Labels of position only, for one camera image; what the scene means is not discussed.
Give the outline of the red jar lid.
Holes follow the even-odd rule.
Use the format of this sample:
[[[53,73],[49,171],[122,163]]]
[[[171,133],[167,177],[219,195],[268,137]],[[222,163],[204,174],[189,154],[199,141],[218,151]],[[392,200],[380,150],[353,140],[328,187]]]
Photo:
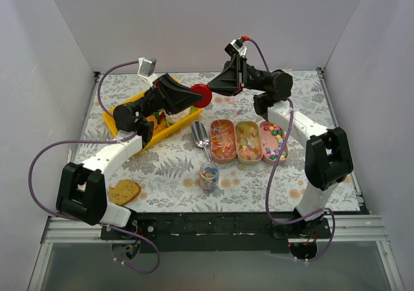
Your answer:
[[[202,83],[195,84],[190,88],[190,91],[202,96],[201,101],[193,104],[194,107],[202,109],[210,104],[212,100],[212,91],[207,87],[207,85]]]

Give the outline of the metal scoop spoon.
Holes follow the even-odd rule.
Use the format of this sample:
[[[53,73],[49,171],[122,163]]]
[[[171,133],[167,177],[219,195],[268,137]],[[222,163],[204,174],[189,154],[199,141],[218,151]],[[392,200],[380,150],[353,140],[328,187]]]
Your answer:
[[[210,146],[210,139],[204,125],[200,121],[195,120],[191,123],[190,127],[193,134],[195,145],[199,148],[204,149],[208,161],[211,162],[212,158],[208,150]]]

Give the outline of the tray of star candies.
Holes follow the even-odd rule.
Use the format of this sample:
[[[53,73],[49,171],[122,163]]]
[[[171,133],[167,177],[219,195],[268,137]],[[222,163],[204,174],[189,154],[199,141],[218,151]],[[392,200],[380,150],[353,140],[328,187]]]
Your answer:
[[[289,157],[288,145],[282,149],[285,140],[285,132],[280,126],[263,121],[259,124],[259,134],[262,141],[263,160],[267,164],[274,164],[280,156],[279,163],[285,163]]]

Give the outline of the tray of pale jelly candies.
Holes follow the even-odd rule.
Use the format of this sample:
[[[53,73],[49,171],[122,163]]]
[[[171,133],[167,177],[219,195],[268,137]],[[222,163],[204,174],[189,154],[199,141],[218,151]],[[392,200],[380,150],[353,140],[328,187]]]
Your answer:
[[[253,121],[241,121],[235,125],[237,159],[245,165],[255,165],[263,157],[263,145],[259,126]]]

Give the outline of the clear glass jar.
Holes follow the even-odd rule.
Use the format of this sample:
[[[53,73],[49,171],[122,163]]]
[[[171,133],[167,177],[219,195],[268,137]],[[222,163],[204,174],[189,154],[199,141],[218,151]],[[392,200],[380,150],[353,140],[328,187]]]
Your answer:
[[[219,170],[215,163],[205,162],[199,170],[199,182],[201,189],[214,191],[219,183]]]

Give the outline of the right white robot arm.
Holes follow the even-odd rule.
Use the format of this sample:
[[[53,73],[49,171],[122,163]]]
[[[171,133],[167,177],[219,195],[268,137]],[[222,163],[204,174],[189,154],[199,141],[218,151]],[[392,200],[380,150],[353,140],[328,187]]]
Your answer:
[[[253,97],[256,114],[276,124],[305,148],[305,174],[308,180],[305,194],[293,211],[294,233],[310,236],[316,230],[315,220],[325,211],[337,185],[353,171],[353,161],[346,132],[336,127],[329,129],[317,124],[294,109],[291,100],[292,76],[282,70],[267,72],[247,64],[246,59],[234,54],[223,71],[207,84],[223,96],[235,96],[243,89],[259,91]]]

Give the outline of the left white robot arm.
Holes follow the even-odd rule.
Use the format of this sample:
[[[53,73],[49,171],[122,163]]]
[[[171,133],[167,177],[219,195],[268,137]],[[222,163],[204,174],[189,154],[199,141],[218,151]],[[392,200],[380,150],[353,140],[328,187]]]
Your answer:
[[[205,85],[185,87],[163,74],[152,81],[141,98],[116,106],[116,140],[82,163],[70,162],[63,168],[56,209],[90,225],[115,225],[121,238],[133,238],[138,224],[130,218],[130,209],[109,200],[107,179],[151,141],[154,123],[148,117],[160,111],[172,115],[192,106],[204,107],[210,95]]]

